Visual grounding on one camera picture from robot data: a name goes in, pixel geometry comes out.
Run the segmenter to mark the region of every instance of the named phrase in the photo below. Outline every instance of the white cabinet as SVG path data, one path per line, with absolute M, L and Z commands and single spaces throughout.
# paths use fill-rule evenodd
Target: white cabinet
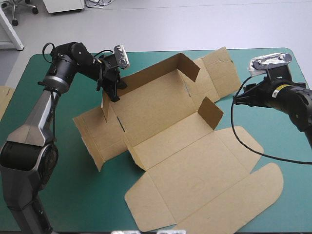
M 43 0 L 43 2 L 49 13 L 84 8 L 84 0 Z
M 9 20 L 5 16 L 4 12 L 0 8 L 0 49 L 23 50 L 24 46 L 21 43 L 18 35 L 14 31 Z

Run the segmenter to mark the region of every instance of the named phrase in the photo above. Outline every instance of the black cable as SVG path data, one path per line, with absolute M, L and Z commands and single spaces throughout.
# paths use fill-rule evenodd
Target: black cable
M 93 8 L 94 6 L 97 6 L 97 5 L 98 5 L 98 2 L 97 2 L 95 5 L 93 5 L 93 6 L 88 6 L 87 1 L 84 0 L 84 4 L 85 4 L 85 6 L 88 7 L 88 8 Z
M 113 53 L 112 50 L 102 50 L 102 51 L 98 52 L 96 55 L 94 55 L 94 57 L 98 56 L 100 53 L 103 53 L 103 52 L 111 52 L 111 53 Z
M 52 156 L 52 152 L 53 152 L 53 148 L 54 148 L 54 144 L 55 144 L 55 109 L 56 109 L 56 100 L 54 98 L 54 93 L 56 93 L 57 95 L 60 96 L 60 93 L 55 89 L 52 88 L 51 86 L 49 86 L 47 83 L 39 81 L 38 85 L 42 85 L 45 87 L 45 90 L 49 91 L 51 93 L 51 109 L 50 109 L 50 114 L 51 114 L 51 118 L 52 118 L 52 143 L 51 143 L 51 151 L 49 154 L 48 159 L 46 160 L 47 164 L 50 161 L 50 158 Z M 48 171 L 52 170 L 55 168 L 56 164 L 58 162 L 58 154 L 57 154 L 57 158 L 55 160 L 55 164 L 53 165 L 52 168 L 48 168 Z
M 53 60 L 52 60 L 52 61 L 47 60 L 47 58 L 45 57 L 45 54 L 44 54 L 45 49 L 46 49 L 49 45 L 52 45 L 52 51 L 55 49 L 54 44 L 51 43 L 51 42 L 48 42 L 48 43 L 46 43 L 46 44 L 43 46 L 42 55 L 43 55 L 44 60 L 46 60 L 48 63 L 50 63 L 50 64 L 52 64 L 52 65 L 54 66 L 54 72 L 53 72 L 53 73 L 55 74 L 55 73 L 57 72 L 57 67 L 56 67 L 55 64 L 53 63 Z
M 245 85 L 245 83 L 247 81 L 249 81 L 252 77 L 248 77 L 243 83 L 242 85 L 240 86 L 240 88 L 238 89 L 237 93 L 235 94 L 234 98 L 233 98 L 233 101 L 232 101 L 232 105 L 231 105 L 231 126 L 232 126 L 232 130 L 233 130 L 233 133 L 236 137 L 236 139 L 238 140 L 239 143 L 241 143 L 244 147 L 246 147 L 247 149 L 249 149 L 250 151 L 258 154 L 258 155 L 261 155 L 261 156 L 264 156 L 264 157 L 268 157 L 268 158 L 271 158 L 271 159 L 274 159 L 274 160 L 279 160 L 279 161 L 284 161 L 284 162 L 291 162 L 291 163 L 296 163 L 296 164 L 308 164 L 308 165 L 312 165 L 312 162 L 304 162 L 304 161 L 297 161 L 297 160 L 291 160 L 291 159 L 286 159 L 286 158 L 280 158 L 280 157 L 274 157 L 274 156 L 271 156 L 271 155 L 266 155 L 264 153 L 260 153 L 252 148 L 250 148 L 248 145 L 246 145 L 243 141 L 241 141 L 241 139 L 238 137 L 236 131 L 235 131 L 235 128 L 234 128 L 234 121 L 233 121 L 233 110 L 234 110 L 234 101 L 236 99 L 236 97 L 238 96 L 239 92 L 241 91 L 241 89 L 243 88 L 243 86 Z

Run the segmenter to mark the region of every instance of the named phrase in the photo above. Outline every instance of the office chair base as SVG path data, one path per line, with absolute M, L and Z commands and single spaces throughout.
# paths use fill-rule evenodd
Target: office chair base
M 1 4 L 1 8 L 3 10 L 11 9 L 12 16 L 13 16 L 13 20 L 12 20 L 13 26 L 17 26 L 19 24 L 19 22 L 16 18 L 16 8 L 18 8 L 19 6 L 29 7 L 29 8 L 31 8 L 31 11 L 34 15 L 38 14 L 37 7 L 35 5 L 31 5 L 30 0 L 25 0 L 25 3 L 20 3 L 21 1 L 22 0 L 6 0 L 6 1 L 3 1 Z

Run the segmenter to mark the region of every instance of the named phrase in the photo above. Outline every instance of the chair wheel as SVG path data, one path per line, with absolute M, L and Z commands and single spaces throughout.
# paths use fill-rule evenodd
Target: chair wheel
M 13 25 L 13 26 L 18 26 L 18 24 L 19 24 L 19 22 L 18 22 L 17 20 L 15 20 L 15 19 L 12 20 L 12 25 Z
M 36 15 L 36 14 L 38 14 L 38 9 L 37 8 L 33 8 L 33 9 L 31 9 L 31 12 L 34 14 L 34 15 Z

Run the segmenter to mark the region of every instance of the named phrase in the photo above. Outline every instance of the cardboard panel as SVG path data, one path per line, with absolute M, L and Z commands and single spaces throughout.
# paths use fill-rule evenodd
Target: cardboard panel
M 262 146 L 243 127 L 235 126 L 235 130 L 243 142 L 258 152 L 264 152 Z M 246 151 L 246 148 L 243 145 L 241 145 L 237 140 L 233 140 L 234 133 L 231 128 L 215 131 L 215 134 L 250 173 L 261 156 L 254 154 L 249 150 Z
M 143 232 L 176 223 L 148 173 L 126 193 L 125 200 Z
M 111 106 L 132 146 L 196 111 L 177 70 L 121 96 Z
M 5 113 L 5 110 L 13 96 L 15 89 L 0 86 L 0 121 Z
M 202 58 L 220 98 L 238 90 L 240 80 L 225 47 Z
M 232 234 L 271 206 L 283 190 L 282 172 L 269 163 L 183 220 L 188 234 Z
M 134 150 L 143 169 L 148 170 L 212 131 L 196 112 L 135 146 Z
M 132 90 L 141 87 L 148 82 L 157 79 L 175 69 L 181 69 L 181 71 L 190 77 L 190 79 L 195 80 L 199 71 L 199 67 L 194 64 L 184 54 L 176 54 L 170 58 L 167 58 L 159 63 L 154 64 L 148 68 L 145 68 L 139 72 L 136 72 L 130 76 L 124 77 L 123 80 L 128 85 L 128 88 L 124 90 L 119 90 L 118 94 L 124 95 L 131 92 Z
M 105 161 L 127 150 L 123 140 L 124 132 L 112 107 L 109 108 L 108 122 L 105 121 L 100 107 L 74 118 L 81 137 L 99 171 Z
M 248 175 L 214 132 L 148 171 L 177 222 Z
M 262 150 L 243 128 L 236 129 L 245 142 Z M 234 233 L 280 196 L 283 178 L 279 167 L 267 165 L 250 175 L 259 156 L 239 145 L 231 131 L 228 128 L 208 133 L 144 174 L 150 176 L 163 199 L 155 202 L 159 206 L 166 204 L 177 229 L 186 229 L 191 234 Z M 144 231 L 165 227 L 168 222 L 138 217 L 147 210 L 137 197 L 147 196 L 145 191 L 150 186 L 144 182 L 135 184 L 132 196 L 127 198 L 127 203 L 139 206 L 130 210 Z
M 202 118 L 210 125 L 212 129 L 215 129 L 218 123 L 220 122 L 223 111 L 219 109 L 209 98 L 205 97 L 198 113 Z

